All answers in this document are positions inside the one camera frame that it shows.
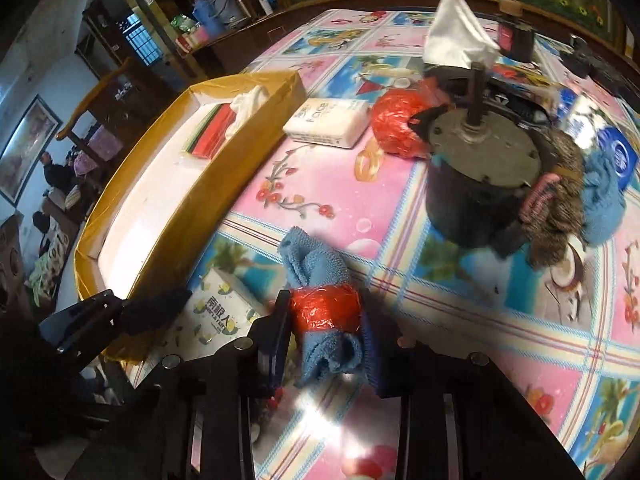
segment yellow box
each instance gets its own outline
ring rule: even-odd
[[[284,136],[282,127],[305,101],[305,88],[297,72],[212,79],[188,88],[162,113],[113,175],[82,230],[74,253],[81,299],[105,289],[97,264],[104,239],[129,191],[164,146],[169,133],[191,117],[203,99],[233,98],[256,85],[268,90],[269,99],[223,146],[180,202],[144,262],[129,297],[151,297],[186,283],[218,223],[279,144]],[[140,361],[154,339],[152,335],[124,335],[106,353],[113,359]]]

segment window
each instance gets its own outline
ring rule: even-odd
[[[135,14],[118,23],[118,28],[145,64],[150,65],[162,57],[160,48]]]

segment patterned tablecloth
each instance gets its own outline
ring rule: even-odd
[[[310,96],[373,103],[388,88],[420,78],[432,19],[430,12],[329,10],[248,70],[296,69]],[[495,37],[497,23],[481,21]],[[624,103],[567,73],[562,48],[538,38],[540,71],[586,92],[637,135],[640,121]],[[298,225],[337,248],[354,278],[384,295],[406,332],[439,352],[489,354],[586,477],[602,478],[640,425],[637,176],[622,227],[588,253],[587,298],[572,322],[571,298],[553,288],[548,271],[528,267],[523,251],[500,260],[490,250],[462,250],[432,229],[426,173],[422,160],[382,153],[370,129],[352,150],[286,139],[214,234],[194,279],[214,265],[239,276],[260,300],[273,299],[285,282],[276,248]],[[277,193],[261,191],[276,178]],[[134,382],[152,364],[131,370]],[[392,478],[398,433],[398,400],[377,399],[359,378],[339,376],[303,390],[288,385],[255,444],[257,478]]]

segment framed picture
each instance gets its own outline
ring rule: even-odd
[[[0,194],[14,207],[36,167],[40,153],[62,122],[39,95],[20,118],[0,155]]]

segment paper box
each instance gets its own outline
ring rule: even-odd
[[[268,101],[215,159],[200,161],[204,166],[199,167],[192,160],[173,157],[170,143],[180,140],[176,138],[180,128],[201,114],[201,108],[231,101],[258,84],[268,90]],[[278,145],[284,135],[282,127],[305,99],[302,81],[294,71],[231,75],[183,92],[135,145],[91,212],[74,254],[80,298],[107,288],[120,297],[151,297],[185,284],[216,226]],[[160,173],[159,161],[166,163]],[[143,192],[142,183],[146,186]],[[146,223],[136,222],[136,205],[148,214],[143,205],[149,201],[158,204],[158,215]],[[176,202],[174,210],[172,201]],[[151,343],[148,336],[122,336],[107,355],[140,361]]]

